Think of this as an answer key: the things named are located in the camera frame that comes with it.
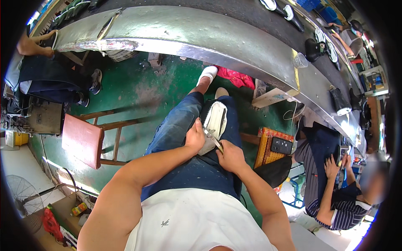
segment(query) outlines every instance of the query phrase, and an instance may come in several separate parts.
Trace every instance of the electric fan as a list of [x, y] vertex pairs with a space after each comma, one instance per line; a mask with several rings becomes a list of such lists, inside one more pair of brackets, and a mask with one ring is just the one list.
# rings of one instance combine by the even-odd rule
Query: electric fan
[[32, 233], [36, 233], [42, 226], [44, 207], [41, 196], [23, 177], [8, 175], [7, 183], [22, 222]]

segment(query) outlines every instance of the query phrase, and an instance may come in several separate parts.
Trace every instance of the face mask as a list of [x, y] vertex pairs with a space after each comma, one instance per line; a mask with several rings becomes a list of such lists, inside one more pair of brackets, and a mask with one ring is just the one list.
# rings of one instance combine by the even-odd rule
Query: face mask
[[353, 34], [355, 34], [355, 35], [357, 36], [357, 34], [356, 34], [356, 30], [355, 30], [355, 29], [353, 29], [353, 27], [351, 27], [351, 31], [353, 32]]

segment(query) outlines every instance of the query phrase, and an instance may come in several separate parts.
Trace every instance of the black phone case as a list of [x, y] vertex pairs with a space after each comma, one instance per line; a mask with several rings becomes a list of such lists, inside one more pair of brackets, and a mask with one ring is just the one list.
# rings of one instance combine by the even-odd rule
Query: black phone case
[[290, 155], [293, 143], [278, 137], [272, 138], [271, 151], [275, 153], [283, 153]]

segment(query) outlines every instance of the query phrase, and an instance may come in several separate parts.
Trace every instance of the worker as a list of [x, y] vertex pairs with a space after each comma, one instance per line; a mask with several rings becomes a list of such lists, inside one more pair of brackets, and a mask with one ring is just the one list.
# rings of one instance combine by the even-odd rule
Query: worker
[[363, 25], [356, 20], [350, 21], [350, 26], [342, 26], [332, 22], [328, 25], [339, 27], [340, 33], [334, 32], [331, 35], [339, 40], [347, 56], [356, 57], [364, 46], [361, 39], [364, 33]]
[[[197, 155], [205, 143], [203, 95], [216, 74], [215, 66], [203, 70], [157, 128], [145, 155], [102, 189], [81, 229], [78, 251], [295, 250], [281, 200], [244, 160], [235, 101], [223, 88], [215, 98], [228, 109], [224, 153]], [[236, 178], [262, 214], [262, 229], [240, 202]]]
[[18, 41], [4, 80], [16, 99], [21, 92], [56, 103], [77, 103], [87, 107], [89, 98], [84, 92], [99, 93], [102, 72], [96, 69], [92, 76], [83, 76], [51, 60], [53, 49], [38, 44], [51, 38], [55, 32], [57, 30], [29, 38], [28, 27], [27, 34], [24, 33]]
[[339, 172], [333, 152], [340, 144], [338, 132], [314, 122], [304, 126], [301, 118], [294, 163], [303, 162], [306, 173], [304, 204], [306, 213], [329, 230], [347, 230], [357, 225], [372, 204], [381, 202], [385, 192], [387, 171], [379, 170], [363, 188], [356, 182], [350, 155], [342, 157], [346, 169], [347, 187], [335, 185]]

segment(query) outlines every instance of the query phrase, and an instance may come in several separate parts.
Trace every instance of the hand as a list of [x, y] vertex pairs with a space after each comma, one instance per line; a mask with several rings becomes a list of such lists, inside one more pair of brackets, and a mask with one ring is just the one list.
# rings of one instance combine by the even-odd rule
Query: hand
[[339, 40], [341, 39], [340, 36], [339, 36], [339, 34], [336, 33], [336, 32], [335, 32], [335, 33], [331, 33], [331, 35], [332, 35], [333, 37], [336, 37], [336, 38], [339, 39]]
[[43, 50], [43, 55], [48, 58], [52, 58], [54, 56], [54, 50], [52, 50], [51, 47], [45, 47]]
[[352, 167], [351, 156], [349, 154], [343, 155], [343, 157], [342, 157], [342, 166], [344, 166], [346, 169]]
[[324, 162], [325, 173], [327, 174], [328, 179], [336, 178], [339, 167], [335, 163], [334, 156], [331, 154], [331, 158], [326, 159]]
[[51, 30], [48, 34], [49, 34], [49, 37], [51, 37], [55, 32], [58, 32], [59, 30]]
[[205, 137], [204, 137], [204, 131], [202, 130], [202, 123], [200, 118], [196, 118], [193, 126], [186, 134], [185, 146], [190, 147], [194, 155], [196, 155], [204, 146], [204, 143], [205, 143]]
[[226, 170], [235, 174], [245, 167], [250, 168], [244, 160], [243, 150], [230, 143], [229, 141], [222, 139], [221, 144], [224, 148], [222, 154], [219, 150], [216, 150], [218, 155], [219, 164]]

